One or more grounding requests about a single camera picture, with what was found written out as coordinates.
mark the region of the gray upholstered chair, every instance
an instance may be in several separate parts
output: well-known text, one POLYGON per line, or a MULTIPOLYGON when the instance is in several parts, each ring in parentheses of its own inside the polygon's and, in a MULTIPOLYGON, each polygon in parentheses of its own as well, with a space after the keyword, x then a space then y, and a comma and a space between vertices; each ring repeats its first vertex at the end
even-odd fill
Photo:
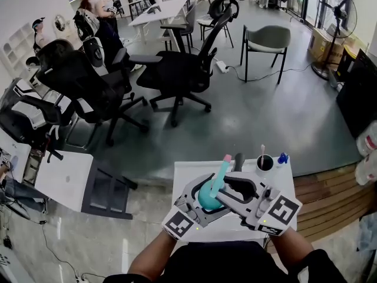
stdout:
POLYGON ((242 35, 242 51, 241 62, 243 58, 243 50, 246 50, 246 69, 245 69, 245 82, 247 82, 247 62, 248 54, 253 52, 265 52, 268 54, 275 54, 271 67, 274 66, 276 58, 279 54, 283 55, 282 67, 280 69, 279 79, 277 83, 280 84, 282 77, 285 56, 287 54, 287 48, 290 42, 290 30, 285 27, 277 25, 265 26, 257 31, 249 31, 247 27, 243 26, 242 35))

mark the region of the backpack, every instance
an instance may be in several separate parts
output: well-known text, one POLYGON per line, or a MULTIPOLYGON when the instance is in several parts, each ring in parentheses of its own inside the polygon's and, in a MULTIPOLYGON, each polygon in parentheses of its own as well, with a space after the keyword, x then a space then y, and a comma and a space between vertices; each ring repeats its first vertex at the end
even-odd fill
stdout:
POLYGON ((94 37, 100 28, 100 21, 90 11, 79 8, 73 17, 81 41, 94 37))

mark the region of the cardboard box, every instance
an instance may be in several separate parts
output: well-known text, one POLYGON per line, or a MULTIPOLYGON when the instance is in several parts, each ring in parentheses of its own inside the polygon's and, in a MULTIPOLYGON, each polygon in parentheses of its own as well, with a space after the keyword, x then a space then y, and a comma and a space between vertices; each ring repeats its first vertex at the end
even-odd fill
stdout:
MULTIPOLYGON (((331 46, 332 37, 324 30, 315 28, 309 41, 307 50, 316 59, 316 61, 324 62, 331 46)), ((329 58, 330 63, 339 64, 345 39, 335 39, 334 46, 329 58)))

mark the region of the cable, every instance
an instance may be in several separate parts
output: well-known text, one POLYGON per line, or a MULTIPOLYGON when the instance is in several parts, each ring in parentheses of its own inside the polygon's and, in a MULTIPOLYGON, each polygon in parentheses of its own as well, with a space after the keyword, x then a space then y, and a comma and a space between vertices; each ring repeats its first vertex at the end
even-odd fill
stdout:
POLYGON ((74 267, 72 266, 72 264, 70 264, 68 261, 63 261, 63 260, 60 260, 59 258, 58 258, 58 256, 56 256, 56 254, 48 247, 48 245, 47 245, 47 238, 46 238, 46 234, 45 234, 45 230, 44 230, 44 225, 45 225, 45 223, 42 225, 42 232, 43 232, 43 236, 44 236, 44 238, 45 238, 45 243, 46 243, 46 247, 47 247, 47 249, 55 256, 55 258, 57 259, 57 260, 59 260, 60 262, 62 262, 62 263, 66 263, 66 264, 68 264, 71 268, 72 268, 72 270, 73 270, 73 272, 74 272, 74 274, 75 274, 75 278, 77 278, 77 274, 76 274, 76 271, 75 271, 75 269, 74 269, 74 267))
MULTIPOLYGON (((313 64, 313 63, 308 64, 308 65, 305 67, 305 69, 294 69, 294 68, 290 68, 290 69, 283 70, 283 72, 285 73, 285 72, 290 71, 290 70, 292 70, 292 71, 305 71, 305 70, 306 70, 310 65, 312 65, 312 64, 313 64)), ((229 68, 229 67, 233 68, 234 71, 235 71, 236 74, 237 74, 237 78, 238 78, 239 80, 241 80, 241 81, 244 81, 244 82, 255 82, 255 81, 260 81, 260 80, 262 80, 262 79, 264 79, 264 78, 266 78, 266 77, 270 77, 271 75, 274 75, 274 74, 277 74, 277 73, 280 72, 280 70, 278 70, 278 71, 276 71, 276 72, 274 72, 274 73, 271 73, 271 74, 265 75, 264 77, 256 78, 256 79, 254 79, 254 80, 246 80, 246 81, 245 81, 243 78, 240 78, 240 77, 239 77, 237 70, 236 70, 233 66, 227 66, 227 67, 225 67, 225 68, 229 68)))
POLYGON ((99 276, 99 275, 96 275, 96 274, 91 274, 90 272, 84 272, 82 275, 81 275, 81 279, 84 280, 84 275, 92 275, 92 276, 96 276, 96 277, 99 277, 99 278, 106 278, 104 276, 99 276))

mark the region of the toothbrush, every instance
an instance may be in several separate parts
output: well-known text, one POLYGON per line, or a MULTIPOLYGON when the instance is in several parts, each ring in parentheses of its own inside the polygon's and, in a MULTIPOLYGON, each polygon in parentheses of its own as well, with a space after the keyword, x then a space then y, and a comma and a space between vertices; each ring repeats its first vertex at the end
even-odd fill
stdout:
POLYGON ((260 169, 263 170, 263 162, 264 162, 264 150, 266 148, 266 146, 264 144, 262 144, 260 146, 261 150, 262 150, 262 158, 260 159, 260 169))
POLYGON ((226 170, 229 167, 231 160, 232 160, 231 155, 226 154, 224 159, 223 159, 223 163, 221 164, 219 174, 217 174, 217 177, 216 177, 214 183, 211 186, 210 197, 216 198, 217 193, 219 192, 220 188, 223 186, 225 173, 226 173, 226 170))

